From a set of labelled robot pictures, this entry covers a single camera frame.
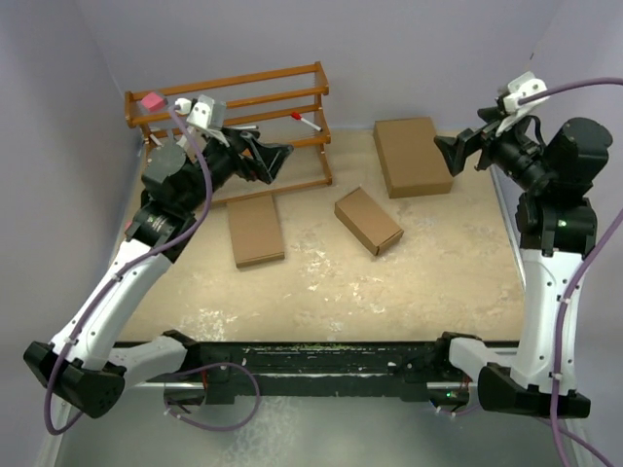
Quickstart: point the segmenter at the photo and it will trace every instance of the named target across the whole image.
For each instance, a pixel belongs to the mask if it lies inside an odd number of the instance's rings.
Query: wooden rack
[[[189,92],[200,92],[203,90],[213,90],[216,88],[224,88],[227,86],[244,85],[246,83],[255,83],[258,81],[274,80],[280,78],[287,78],[290,76],[298,76],[303,74],[314,75],[314,86],[312,88],[305,88],[299,90],[289,90],[285,92],[278,92],[273,94],[264,94],[257,97],[249,97],[245,99],[230,100],[227,102],[228,109],[239,109],[250,107],[258,104],[266,104],[271,102],[283,102],[283,108],[279,110],[273,110],[272,112],[265,112],[260,114],[243,115],[232,119],[225,120],[225,126],[237,126],[246,125],[264,120],[278,119],[282,117],[289,117],[292,112],[298,112],[299,114],[308,114],[313,112],[313,121],[322,128],[322,131],[315,131],[313,137],[306,139],[298,139],[289,141],[295,148],[303,148],[306,146],[315,146],[318,158],[322,164],[322,171],[324,177],[319,180],[314,180],[306,183],[299,183],[279,188],[268,188],[257,193],[251,193],[233,198],[225,198],[215,200],[214,204],[225,203],[234,200],[256,198],[266,194],[277,194],[284,192],[292,192],[295,190],[303,190],[311,187],[318,187],[322,185],[331,185],[333,183],[333,173],[326,157],[324,145],[331,142],[331,132],[329,126],[324,118],[324,112],[322,110],[322,95],[329,93],[329,83],[327,77],[324,74],[322,65],[319,61],[311,65],[296,66],[292,68],[283,68],[280,70],[265,71],[263,73],[253,73],[250,75],[241,75],[231,78],[222,78],[219,80],[203,81],[200,83],[193,83],[189,85],[173,86],[170,88],[164,88],[157,90],[161,94],[166,96],[184,94]],[[146,153],[149,156],[149,152],[154,149],[154,142],[151,140],[150,135],[154,135],[157,138],[165,138],[166,131],[158,130],[152,131],[150,124],[155,122],[169,121],[170,116],[167,112],[158,114],[141,115],[137,106],[137,102],[145,97],[152,90],[143,90],[141,92],[126,92],[125,112],[126,121],[130,128],[139,127],[143,134],[143,140],[145,142]],[[309,105],[299,105],[290,107],[288,101],[291,99],[298,99],[301,97],[309,97]],[[180,134],[180,130],[173,131],[174,134]]]

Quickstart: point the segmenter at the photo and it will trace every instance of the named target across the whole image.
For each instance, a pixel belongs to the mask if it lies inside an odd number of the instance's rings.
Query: cardboard box
[[[335,203],[335,215],[375,256],[397,243],[404,233],[361,188]]]
[[[281,226],[271,195],[227,203],[238,268],[285,258]]]
[[[376,122],[374,140],[390,198],[443,195],[453,177],[435,146],[428,117]]]

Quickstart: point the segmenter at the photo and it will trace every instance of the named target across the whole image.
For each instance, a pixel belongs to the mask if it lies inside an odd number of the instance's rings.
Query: white marker
[[[313,124],[312,122],[310,122],[308,119],[304,119],[303,117],[301,117],[301,114],[299,114],[298,112],[292,112],[292,118],[294,120],[298,120],[300,122],[303,122],[304,124],[307,124],[309,126],[311,126],[313,129],[315,129],[316,131],[322,131],[322,128],[316,124]]]

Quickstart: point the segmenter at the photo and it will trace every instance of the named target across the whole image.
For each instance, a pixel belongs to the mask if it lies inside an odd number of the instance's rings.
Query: purple cable
[[[159,255],[162,252],[166,251],[167,249],[171,248],[172,246],[175,246],[178,243],[181,243],[182,241],[185,241],[186,239],[188,239],[192,234],[194,234],[197,231],[199,226],[205,220],[205,217],[207,216],[207,213],[210,209],[210,205],[212,203],[212,179],[210,175],[210,170],[207,166],[207,163],[205,162],[205,159],[202,157],[202,150],[200,149],[199,144],[197,144],[197,141],[195,140],[195,138],[191,136],[191,134],[186,129],[186,126],[184,125],[182,120],[175,113],[175,110],[178,108],[179,107],[171,106],[168,108],[168,113],[173,119],[173,121],[179,126],[179,129],[186,136],[188,141],[190,141],[191,145],[193,146],[193,150],[197,153],[197,161],[199,161],[199,164],[202,168],[203,181],[205,182],[205,204],[203,205],[202,213],[200,214],[197,222],[195,222],[195,224],[193,224],[190,227],[190,229],[188,229],[182,235],[178,236],[177,238],[157,248],[153,248],[149,250],[144,255],[141,255],[132,261],[127,262],[122,268],[120,268],[117,271],[117,275],[119,275],[121,278],[123,278],[123,276],[130,269],[142,263],[147,258]],[[87,306],[87,309],[85,309],[85,312],[82,314],[82,316],[76,323],[76,326],[74,326],[74,329],[71,331],[71,334],[69,335],[70,341],[74,341],[78,338],[82,328],[84,327],[87,320],[91,317],[91,315],[93,314],[93,312],[95,311],[99,303],[103,300],[104,297],[106,297],[108,292],[110,292],[110,290],[117,283],[118,282],[115,279],[110,279],[99,290],[99,292],[95,295],[93,300],[89,303],[89,305]],[[58,378],[58,372],[60,371],[60,366],[65,361],[65,358],[67,357],[67,354],[69,353],[70,348],[71,348],[71,343],[66,343],[63,346],[60,353],[58,354],[58,357],[56,358],[56,361],[55,361],[55,365],[53,366],[52,371],[50,372],[50,379],[48,380],[48,385],[46,387],[46,396],[44,398],[44,409],[43,409],[44,410],[44,422],[46,424],[46,429],[48,430],[48,432],[54,436],[62,435],[63,433],[65,433],[69,428],[71,428],[76,423],[76,421],[78,421],[78,419],[83,414],[82,412],[77,413],[62,428],[55,428],[54,423],[52,422],[52,396],[54,394],[54,387],[56,384],[56,379]]]
[[[565,92],[566,90],[578,90],[580,88],[587,88],[589,86],[601,86],[601,85],[623,86],[623,78],[604,77],[604,78],[592,78],[590,80],[574,81],[573,83],[556,86],[555,88],[545,90],[543,92],[540,92],[539,94],[531,95],[530,97],[524,97],[523,99],[519,99],[517,103],[519,105],[529,104],[538,99],[542,99],[543,97],[558,94],[560,92]]]
[[[205,370],[211,370],[212,368],[219,368],[219,367],[223,367],[223,366],[233,367],[233,368],[236,368],[236,369],[242,371],[243,373],[245,373],[249,377],[249,379],[251,379],[251,382],[253,383],[253,388],[255,389],[255,404],[253,405],[253,410],[251,411],[251,413],[249,415],[246,416],[245,419],[243,419],[242,421],[239,421],[238,423],[235,423],[233,425],[229,425],[229,426],[207,425],[207,424],[204,424],[204,423],[199,423],[198,421],[194,421],[191,418],[188,418],[187,416],[182,415],[181,413],[174,413],[172,411],[171,405],[165,399],[166,411],[169,414],[173,415],[175,418],[177,418],[179,420],[182,420],[185,423],[188,423],[189,425],[193,425],[194,427],[200,428],[201,430],[205,430],[205,431],[218,431],[218,432],[234,431],[234,430],[238,430],[239,428],[241,428],[244,425],[246,425],[249,421],[251,421],[251,418],[253,418],[253,416],[255,416],[255,414],[257,413],[258,409],[260,408],[260,402],[262,401],[262,396],[260,394],[260,385],[258,384],[257,379],[253,376],[253,374],[251,372],[249,372],[242,365],[239,365],[237,363],[232,363],[232,362],[211,363],[209,365],[205,365],[203,367],[195,368],[195,369],[189,370],[187,372],[173,373],[173,375],[177,376],[177,377],[184,377],[184,376],[187,376],[187,375],[192,375],[192,374],[195,374],[195,373],[203,372]]]
[[[544,425],[549,425],[551,426],[552,422],[549,420],[544,420],[542,418],[535,418],[536,421],[543,423]],[[586,450],[588,450],[591,454],[593,454],[595,457],[597,457],[603,465],[605,465],[606,467],[614,467],[614,464],[612,464],[612,462],[610,462],[609,460],[607,460],[605,458],[605,456],[599,452],[593,445],[591,445],[590,443],[588,443],[587,441],[584,441],[583,439],[581,439],[579,436],[577,436],[574,433],[571,433],[570,431],[568,431],[566,428],[563,428],[562,426],[559,425],[558,429],[560,430],[561,433],[563,433],[565,436],[571,438],[572,440],[574,440],[576,443],[578,443],[579,445],[581,445],[583,448],[585,448]]]
[[[612,238],[616,230],[619,228],[621,223],[623,222],[623,209],[621,209],[618,215],[614,218],[609,227],[605,230],[604,235],[600,238],[600,241],[597,242],[597,245],[593,248],[593,250],[588,254],[586,260],[582,262],[579,266],[571,280],[568,282],[567,289],[565,289],[565,293],[561,298],[561,304],[558,308],[558,315],[556,317],[556,332],[554,335],[554,369],[553,373],[559,374],[561,372],[561,368],[563,366],[563,328],[565,326],[565,315],[567,314],[567,299],[573,295],[575,291],[575,287],[579,284],[582,276],[586,273],[586,270],[591,266],[597,255],[600,254],[604,246],[609,242]],[[558,396],[560,393],[560,382],[557,379],[553,379],[552,381],[552,400],[550,403],[550,420],[552,421],[552,433],[554,435],[554,443],[556,444],[556,449],[563,461],[563,464],[568,467],[570,464],[568,463],[568,459],[563,450],[561,434],[559,431],[558,425]]]

